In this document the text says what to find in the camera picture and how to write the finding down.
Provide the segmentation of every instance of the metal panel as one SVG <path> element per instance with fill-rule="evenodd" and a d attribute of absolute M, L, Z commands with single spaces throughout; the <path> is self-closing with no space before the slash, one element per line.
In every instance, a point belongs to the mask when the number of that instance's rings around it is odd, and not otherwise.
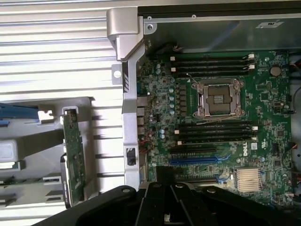
<path fill-rule="evenodd" d="M 76 1 L 45 2 L 1 3 L 0 102 L 91 97 L 98 185 L 105 192 L 125 182 L 123 92 L 111 82 L 111 66 L 120 62 L 106 38 L 106 3 L 81 10 Z M 1 209 L 0 221 L 31 225 L 64 210 L 63 203 L 56 203 L 54 212 L 41 203 L 45 208 L 38 214 L 35 206 L 20 206 L 23 214 Z"/>

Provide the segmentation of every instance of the heatsink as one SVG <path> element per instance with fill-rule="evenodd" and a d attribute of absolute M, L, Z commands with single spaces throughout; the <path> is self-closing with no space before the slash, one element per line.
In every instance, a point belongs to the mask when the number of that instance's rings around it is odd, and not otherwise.
<path fill-rule="evenodd" d="M 260 170 L 258 168 L 237 169 L 237 186 L 240 192 L 258 192 L 261 190 Z"/>

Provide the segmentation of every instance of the capacitor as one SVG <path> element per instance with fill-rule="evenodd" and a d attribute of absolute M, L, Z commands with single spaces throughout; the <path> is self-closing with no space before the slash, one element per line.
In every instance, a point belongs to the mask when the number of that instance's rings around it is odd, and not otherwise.
<path fill-rule="evenodd" d="M 270 75 L 278 77 L 281 75 L 281 68 L 279 66 L 273 66 L 269 70 Z"/>
<path fill-rule="evenodd" d="M 260 162 L 264 162 L 265 161 L 264 157 L 258 157 L 258 159 L 259 159 Z"/>

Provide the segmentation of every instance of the wire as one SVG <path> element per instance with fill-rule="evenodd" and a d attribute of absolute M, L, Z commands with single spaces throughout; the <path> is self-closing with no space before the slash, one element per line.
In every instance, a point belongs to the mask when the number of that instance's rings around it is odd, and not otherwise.
<path fill-rule="evenodd" d="M 217 155 L 215 156 L 217 161 L 224 161 L 224 160 L 228 160 L 230 158 L 231 154 L 229 154 L 228 156 L 225 156 L 225 157 L 222 157 L 222 158 L 219 158 L 217 157 Z"/>
<path fill-rule="evenodd" d="M 212 122 L 223 121 L 223 120 L 226 120 L 226 119 L 235 119 L 235 118 L 238 118 L 238 117 L 239 117 L 239 115 L 234 115 L 234 116 L 230 116 L 230 117 L 224 118 L 224 119 L 218 119 L 218 120 L 212 120 L 212 121 L 197 123 L 197 125 L 204 125 L 204 124 L 208 124 L 208 123 L 212 123 Z"/>
<path fill-rule="evenodd" d="M 285 168 L 286 170 L 290 171 L 290 172 L 293 173 L 293 174 L 299 174 L 299 175 L 301 175 L 301 172 L 292 171 L 292 169 L 291 169 L 291 168 L 288 168 L 288 167 L 285 165 L 285 163 L 284 163 L 284 158 L 285 158 L 285 156 L 287 155 L 287 153 L 288 153 L 289 151 L 293 150 L 296 146 L 297 146 L 297 145 L 295 145 L 294 147 L 292 147 L 292 148 L 290 148 L 290 149 L 287 149 L 287 150 L 283 153 L 282 158 L 281 158 L 281 163 L 282 163 L 283 168 Z"/>
<path fill-rule="evenodd" d="M 296 96 L 297 96 L 297 93 L 300 90 L 301 90 L 301 86 L 299 88 L 297 88 L 297 90 L 293 94 L 293 99 L 292 99 L 292 102 L 293 102 L 293 113 L 296 113 Z"/>
<path fill-rule="evenodd" d="M 297 65 L 290 64 L 290 66 L 293 66 L 296 69 L 296 71 L 299 73 L 299 75 L 301 76 L 301 69 Z"/>

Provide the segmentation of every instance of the screw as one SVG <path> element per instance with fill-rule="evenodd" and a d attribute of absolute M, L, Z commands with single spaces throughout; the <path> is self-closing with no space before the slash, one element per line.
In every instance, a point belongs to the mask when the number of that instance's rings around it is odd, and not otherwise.
<path fill-rule="evenodd" d="M 176 186 L 177 188 L 183 188 L 183 187 L 184 187 L 183 184 L 180 184 L 180 183 L 176 184 L 175 186 Z"/>
<path fill-rule="evenodd" d="M 208 188 L 207 191 L 208 191 L 209 193 L 215 193 L 215 192 L 216 192 L 213 188 Z"/>

